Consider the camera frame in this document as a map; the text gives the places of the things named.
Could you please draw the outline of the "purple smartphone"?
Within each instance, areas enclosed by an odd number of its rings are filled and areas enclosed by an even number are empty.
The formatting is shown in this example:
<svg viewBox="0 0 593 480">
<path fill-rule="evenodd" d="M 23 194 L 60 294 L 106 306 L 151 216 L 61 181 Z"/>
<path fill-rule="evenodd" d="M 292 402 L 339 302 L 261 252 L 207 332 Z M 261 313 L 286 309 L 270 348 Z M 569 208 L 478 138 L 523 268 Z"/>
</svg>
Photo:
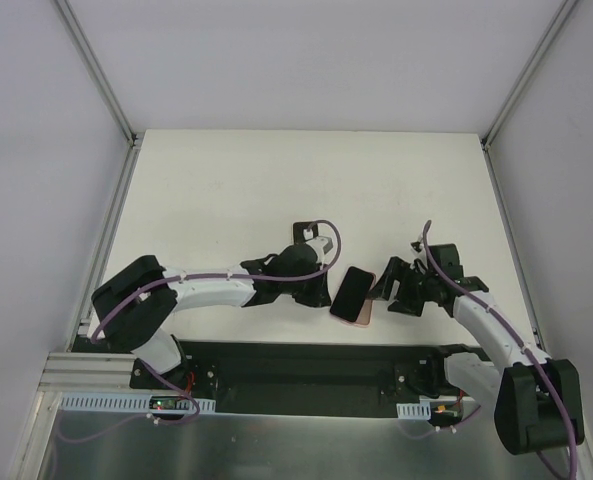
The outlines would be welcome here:
<svg viewBox="0 0 593 480">
<path fill-rule="evenodd" d="M 350 266 L 331 303 L 330 314 L 347 323 L 357 323 L 374 279 L 373 273 Z"/>
</svg>

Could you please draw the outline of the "pink phone case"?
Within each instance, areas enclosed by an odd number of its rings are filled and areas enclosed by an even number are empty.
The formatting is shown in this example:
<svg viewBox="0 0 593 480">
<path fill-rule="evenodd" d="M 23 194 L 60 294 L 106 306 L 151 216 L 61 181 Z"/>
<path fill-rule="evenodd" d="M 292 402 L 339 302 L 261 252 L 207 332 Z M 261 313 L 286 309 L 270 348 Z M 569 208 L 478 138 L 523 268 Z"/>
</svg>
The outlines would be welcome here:
<svg viewBox="0 0 593 480">
<path fill-rule="evenodd" d="M 348 312 L 349 323 L 367 326 L 371 321 L 372 300 L 367 299 L 367 294 L 375 283 L 373 273 L 351 267 L 347 272 L 348 279 Z"/>
</svg>

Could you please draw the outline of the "phone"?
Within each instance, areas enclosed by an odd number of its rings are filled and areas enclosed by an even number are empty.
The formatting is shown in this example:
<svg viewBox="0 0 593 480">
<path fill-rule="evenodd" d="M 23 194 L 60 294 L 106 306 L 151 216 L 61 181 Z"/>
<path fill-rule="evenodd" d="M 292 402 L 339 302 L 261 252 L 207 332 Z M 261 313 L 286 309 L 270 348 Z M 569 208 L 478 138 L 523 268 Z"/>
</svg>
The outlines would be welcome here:
<svg viewBox="0 0 593 480">
<path fill-rule="evenodd" d="M 292 242 L 306 244 L 320 236 L 318 224 L 313 221 L 297 221 L 292 224 Z"/>
</svg>

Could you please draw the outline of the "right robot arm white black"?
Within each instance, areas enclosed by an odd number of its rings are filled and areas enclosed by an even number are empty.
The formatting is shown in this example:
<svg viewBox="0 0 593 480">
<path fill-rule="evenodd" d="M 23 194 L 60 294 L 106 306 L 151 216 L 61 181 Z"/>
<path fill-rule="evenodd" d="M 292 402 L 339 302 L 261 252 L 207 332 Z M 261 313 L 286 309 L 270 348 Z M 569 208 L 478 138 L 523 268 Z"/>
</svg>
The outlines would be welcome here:
<svg viewBox="0 0 593 480">
<path fill-rule="evenodd" d="M 585 440 L 580 379 L 567 359 L 528 344 L 501 314 L 487 285 L 467 276 L 453 244 L 413 245 L 417 257 L 389 259 L 368 298 L 391 312 L 419 317 L 428 303 L 443 308 L 486 355 L 445 353 L 426 369 L 437 394 L 457 388 L 491 412 L 505 449 L 520 455 L 580 445 Z"/>
</svg>

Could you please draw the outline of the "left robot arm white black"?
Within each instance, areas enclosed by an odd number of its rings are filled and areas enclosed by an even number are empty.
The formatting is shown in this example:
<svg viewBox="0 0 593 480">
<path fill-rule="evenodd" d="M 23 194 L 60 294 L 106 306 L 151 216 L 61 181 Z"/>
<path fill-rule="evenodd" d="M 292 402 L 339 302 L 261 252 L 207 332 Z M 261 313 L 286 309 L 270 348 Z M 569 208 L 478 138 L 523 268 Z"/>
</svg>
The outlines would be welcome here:
<svg viewBox="0 0 593 480">
<path fill-rule="evenodd" d="M 154 255 L 141 256 L 93 292 L 99 325 L 92 340 L 102 336 L 112 352 L 132 353 L 151 367 L 164 388 L 178 388 L 188 367 L 180 343 L 163 329 L 168 317 L 203 307 L 264 306 L 281 296 L 311 308 L 327 307 L 330 265 L 325 257 L 333 248 L 331 238 L 316 237 L 215 271 L 166 268 Z"/>
</svg>

